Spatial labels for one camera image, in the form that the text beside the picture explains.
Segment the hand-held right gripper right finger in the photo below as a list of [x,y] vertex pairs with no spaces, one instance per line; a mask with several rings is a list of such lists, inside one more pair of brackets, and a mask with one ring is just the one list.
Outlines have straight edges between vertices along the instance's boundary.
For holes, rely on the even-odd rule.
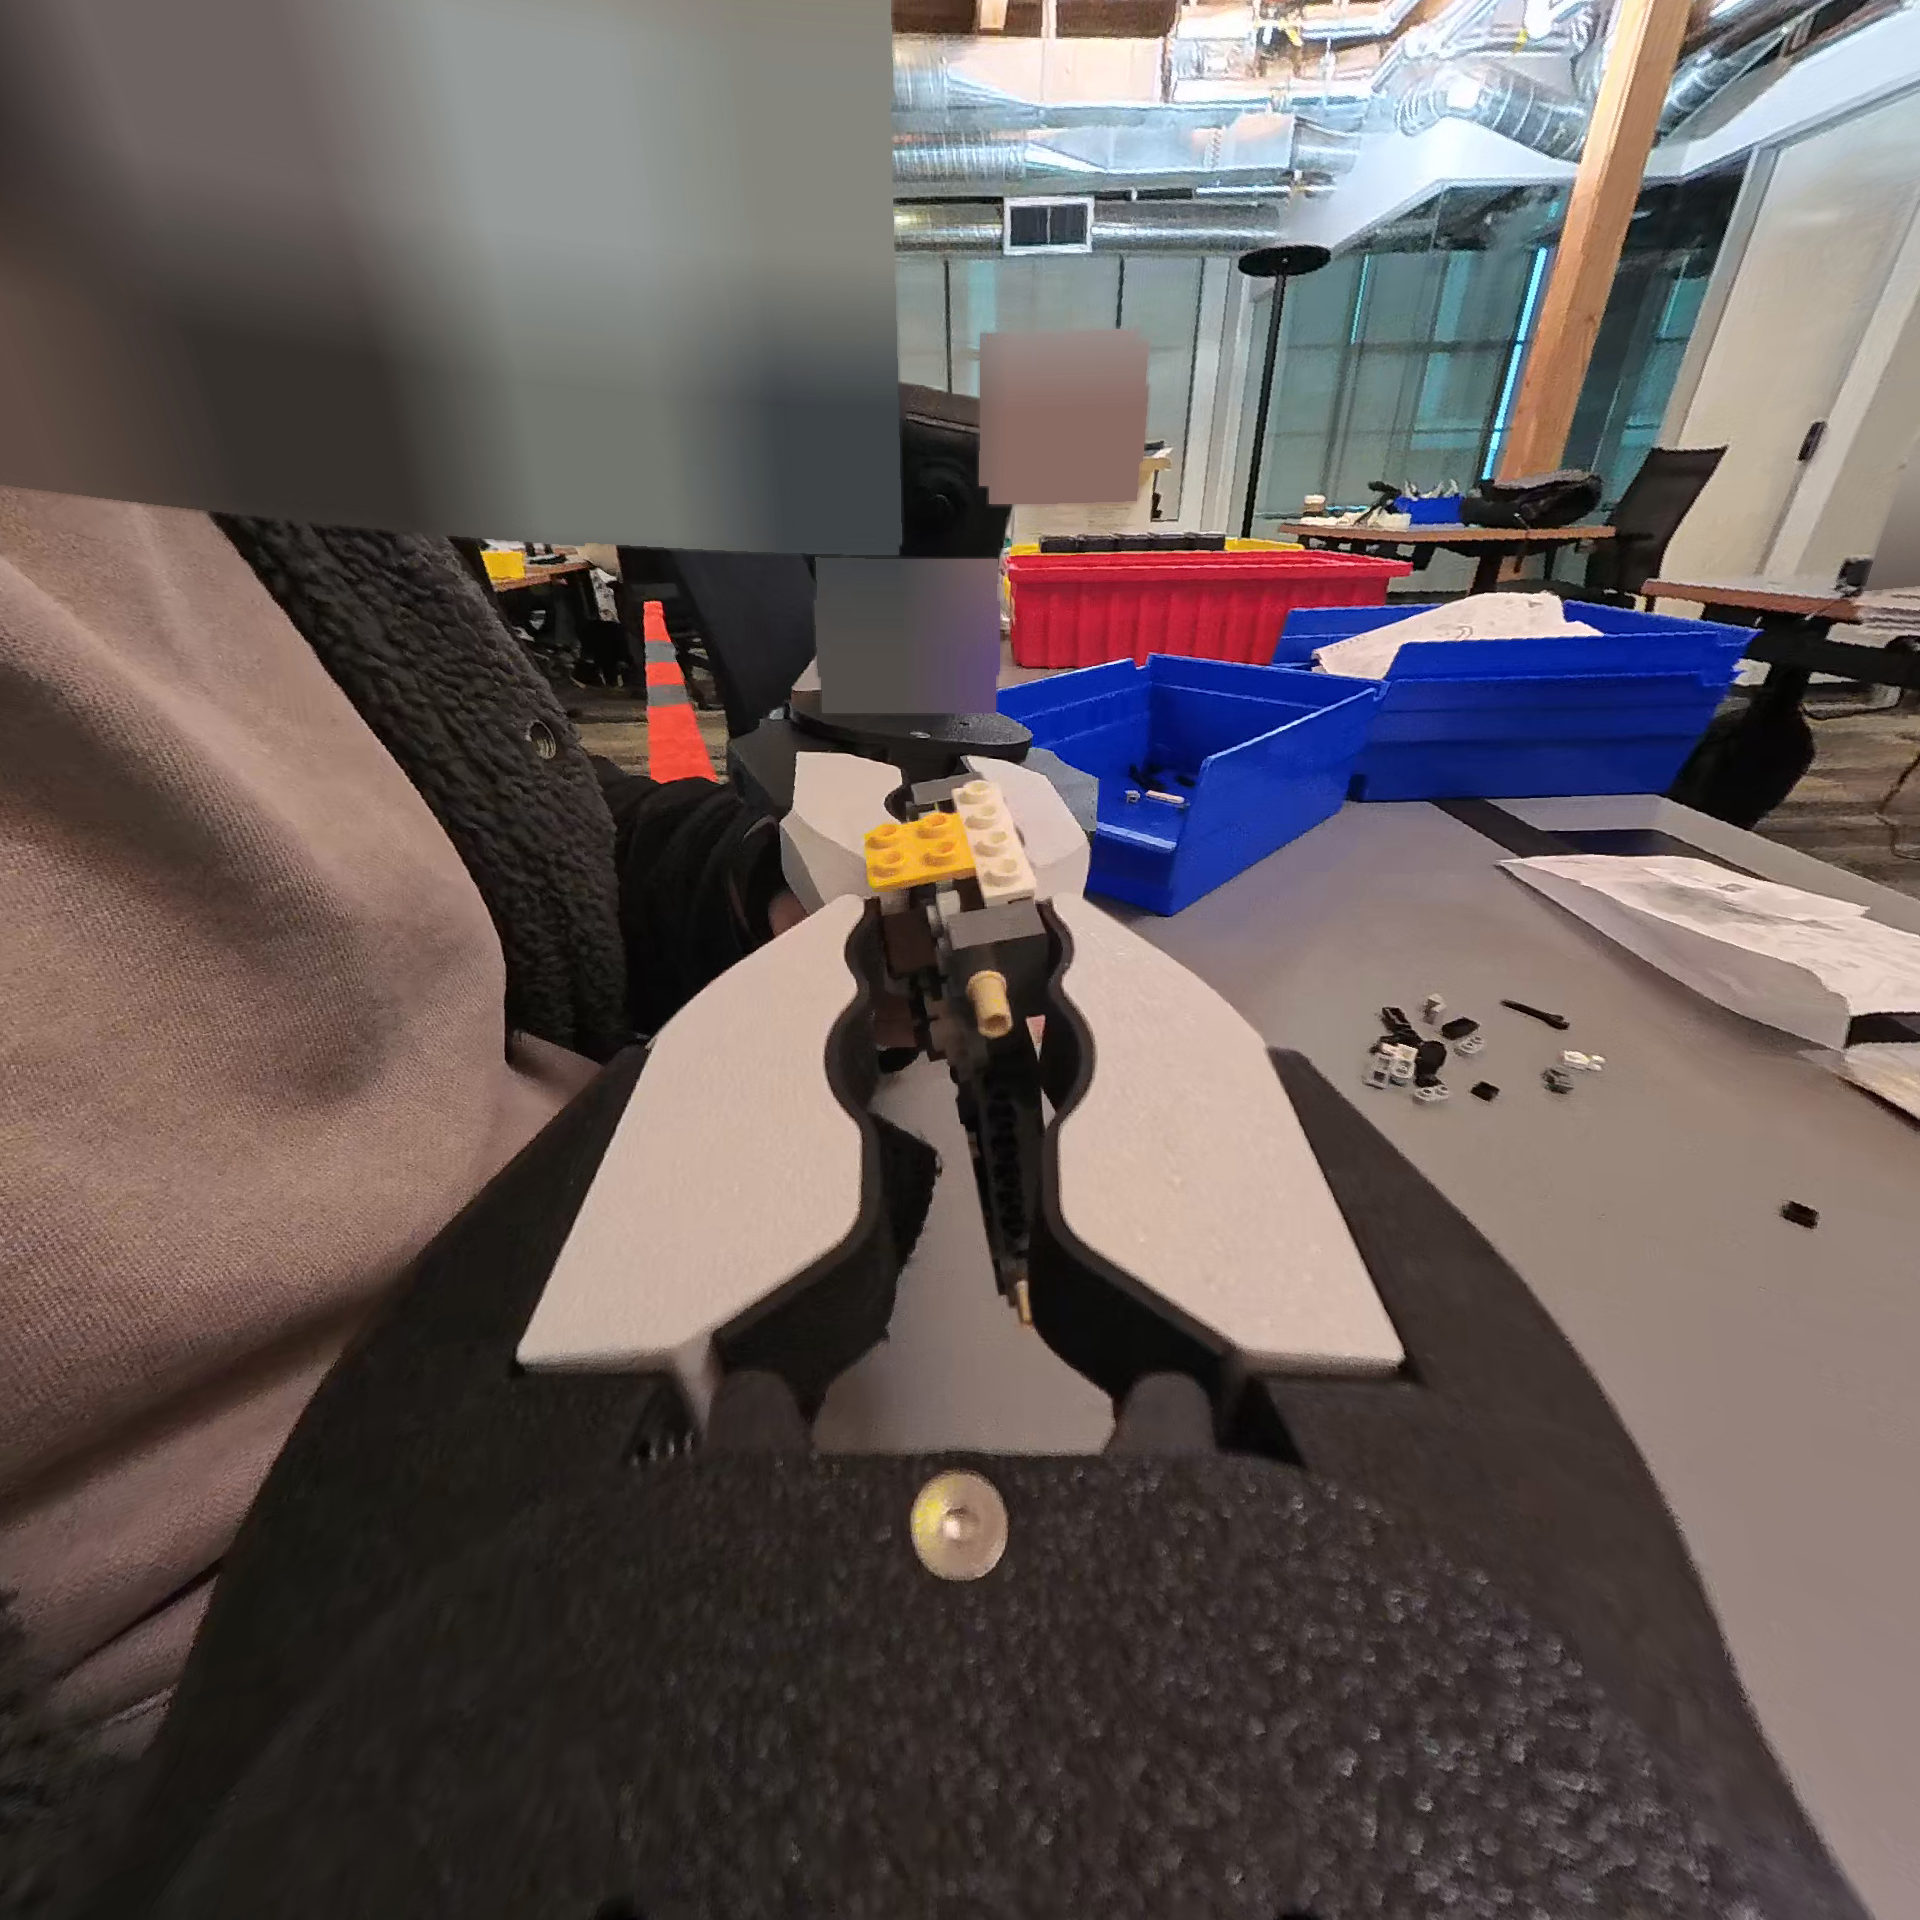
[[1405,1348],[1278,1064],[1207,982],[1086,899],[1047,907],[1035,1331],[1121,1401],[1385,1380]]

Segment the yellow hinge brick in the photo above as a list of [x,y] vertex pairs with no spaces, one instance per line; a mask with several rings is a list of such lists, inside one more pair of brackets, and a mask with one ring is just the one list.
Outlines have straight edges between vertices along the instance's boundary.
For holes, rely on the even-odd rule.
[[865,830],[861,860],[865,888],[875,897],[939,888],[976,871],[963,819],[949,807]]

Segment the toy brick car chassis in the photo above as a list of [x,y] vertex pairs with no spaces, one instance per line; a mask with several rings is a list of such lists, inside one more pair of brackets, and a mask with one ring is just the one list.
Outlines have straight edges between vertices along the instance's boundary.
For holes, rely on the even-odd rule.
[[928,930],[923,1002],[928,1058],[950,1076],[973,1170],[976,1206],[999,1297],[1035,1324],[1029,1266],[1039,1216],[1039,992],[1056,955],[1022,834],[995,785],[973,775],[902,785],[889,811],[902,824],[933,810],[963,819],[976,871],[878,899]]

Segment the person's left forearm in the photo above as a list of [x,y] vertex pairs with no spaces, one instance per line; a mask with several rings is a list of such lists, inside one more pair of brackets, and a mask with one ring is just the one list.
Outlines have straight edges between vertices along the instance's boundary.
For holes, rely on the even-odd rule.
[[774,935],[778,824],[731,785],[657,783],[599,767],[614,826],[616,923],[635,1028],[683,1004]]

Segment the grey desk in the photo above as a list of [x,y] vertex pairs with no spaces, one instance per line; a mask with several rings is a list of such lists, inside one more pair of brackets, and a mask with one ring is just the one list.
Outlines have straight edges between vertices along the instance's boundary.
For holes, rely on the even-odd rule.
[[1114,1457],[1010,1460],[1010,1599],[1090,1583],[928,1763],[961,1826],[831,1803],[806,1916],[1871,1916],[1800,1808],[1632,1436],[1530,1290],[1307,1060],[1291,1099],[1397,1375],[1265,1379],[1161,1297],[1035,1280]]

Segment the person's left hand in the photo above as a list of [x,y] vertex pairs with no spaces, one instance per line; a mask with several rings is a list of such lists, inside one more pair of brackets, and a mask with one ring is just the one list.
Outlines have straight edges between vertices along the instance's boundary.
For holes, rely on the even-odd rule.
[[885,1075],[902,1073],[928,1054],[929,1027],[921,967],[928,954],[928,930],[912,913],[880,915],[880,987],[871,1031]]

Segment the orange striped barrier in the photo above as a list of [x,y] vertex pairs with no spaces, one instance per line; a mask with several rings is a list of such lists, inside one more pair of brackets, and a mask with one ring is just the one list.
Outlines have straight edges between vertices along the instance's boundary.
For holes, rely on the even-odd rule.
[[713,767],[707,742],[688,691],[680,654],[672,642],[662,606],[655,600],[639,604],[639,633],[646,775],[657,783],[696,779],[714,785],[719,774]]

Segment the scattered small brick pieces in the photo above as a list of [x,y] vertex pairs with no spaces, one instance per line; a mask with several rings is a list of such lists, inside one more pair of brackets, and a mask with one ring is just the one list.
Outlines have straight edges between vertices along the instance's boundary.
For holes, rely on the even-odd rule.
[[[1501,998],[1497,1002],[1509,1016],[1528,1019],[1553,1036],[1569,1033],[1567,1016],[1530,1002]],[[1497,1104],[1503,1089],[1490,1079],[1457,1076],[1483,1054],[1487,1043],[1486,1022],[1457,1014],[1443,994],[1427,992],[1418,1002],[1418,1016],[1409,1016],[1393,1002],[1383,1004],[1375,1017],[1375,1036],[1362,1058],[1359,1081],[1375,1090],[1399,1090],[1416,1107],[1443,1104],[1457,1089],[1467,1099]],[[1593,1048],[1559,1048],[1550,1060],[1528,1076],[1550,1098],[1571,1098],[1581,1075],[1603,1075],[1606,1060]],[[1777,1216],[1800,1232],[1818,1226],[1818,1210],[1790,1198],[1779,1203]]]

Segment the red storage bin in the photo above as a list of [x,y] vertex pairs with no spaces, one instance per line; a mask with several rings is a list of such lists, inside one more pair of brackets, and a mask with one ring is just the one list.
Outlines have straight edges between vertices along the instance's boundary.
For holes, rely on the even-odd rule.
[[1150,657],[1271,665],[1296,610],[1378,608],[1409,566],[1301,547],[1013,556],[1010,647],[1024,671]]

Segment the printed paper sheet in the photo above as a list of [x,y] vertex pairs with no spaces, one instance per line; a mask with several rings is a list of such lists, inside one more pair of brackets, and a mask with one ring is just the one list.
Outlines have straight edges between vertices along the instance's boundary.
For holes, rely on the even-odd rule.
[[1486,592],[1405,616],[1370,632],[1327,641],[1309,654],[1311,671],[1355,681],[1379,681],[1408,644],[1467,641],[1597,638],[1586,619],[1569,619],[1551,592]]

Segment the wooden background table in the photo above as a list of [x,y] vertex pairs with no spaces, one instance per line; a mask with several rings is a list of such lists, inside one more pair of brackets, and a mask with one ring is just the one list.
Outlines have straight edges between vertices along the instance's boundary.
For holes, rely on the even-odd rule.
[[1698,604],[1751,614],[1758,633],[1743,658],[1766,671],[1752,692],[1752,715],[1798,711],[1815,679],[1864,688],[1917,687],[1915,608],[1899,608],[1891,625],[1874,617],[1863,592],[1838,592],[1818,580],[1647,580],[1647,601]]
[[1528,556],[1551,566],[1562,548],[1616,539],[1609,523],[1501,528],[1467,522],[1387,526],[1378,519],[1278,519],[1271,534],[1309,552],[1393,560],[1413,572],[1425,569],[1434,556],[1465,558],[1473,562],[1469,592],[1491,591],[1503,569]]

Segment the white printed paper bag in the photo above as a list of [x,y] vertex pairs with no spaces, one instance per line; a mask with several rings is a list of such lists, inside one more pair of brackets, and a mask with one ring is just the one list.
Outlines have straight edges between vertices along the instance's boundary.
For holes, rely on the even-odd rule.
[[1822,1049],[1917,1019],[1917,940],[1857,903],[1685,856],[1517,856],[1503,868],[1725,1014]]

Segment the black floor lamp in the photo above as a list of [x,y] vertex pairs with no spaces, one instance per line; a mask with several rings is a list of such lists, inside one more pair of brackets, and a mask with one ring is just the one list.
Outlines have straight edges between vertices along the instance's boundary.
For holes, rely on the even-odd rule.
[[1248,282],[1261,282],[1269,294],[1265,302],[1265,326],[1263,326],[1263,353],[1258,366],[1258,387],[1256,387],[1256,403],[1254,403],[1254,428],[1251,428],[1251,446],[1248,454],[1246,467],[1246,486],[1240,494],[1240,511],[1239,511],[1239,539],[1254,538],[1254,522],[1256,522],[1256,503],[1258,503],[1258,488],[1263,478],[1263,443],[1269,433],[1269,420],[1272,415],[1272,395],[1278,384],[1278,366],[1279,366],[1279,335],[1285,321],[1285,305],[1288,286],[1296,280],[1311,276],[1320,273],[1329,264],[1331,255],[1327,248],[1317,246],[1274,246],[1274,248],[1258,248],[1250,250],[1239,257],[1237,273]]

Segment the black duffel bag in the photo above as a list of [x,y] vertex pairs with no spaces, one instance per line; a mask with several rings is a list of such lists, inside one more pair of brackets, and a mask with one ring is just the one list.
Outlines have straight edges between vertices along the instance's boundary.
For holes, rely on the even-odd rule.
[[1555,470],[1521,478],[1483,475],[1457,502],[1457,522],[1498,534],[1593,523],[1602,481],[1590,470]]

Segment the black office chair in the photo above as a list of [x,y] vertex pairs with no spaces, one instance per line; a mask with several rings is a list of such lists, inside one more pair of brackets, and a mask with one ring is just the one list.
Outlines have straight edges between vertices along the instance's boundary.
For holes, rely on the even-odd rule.
[[1723,455],[1725,446],[1651,448],[1606,519],[1613,534],[1590,545],[1578,580],[1560,583],[1550,560],[1543,587],[1595,606],[1637,606]]

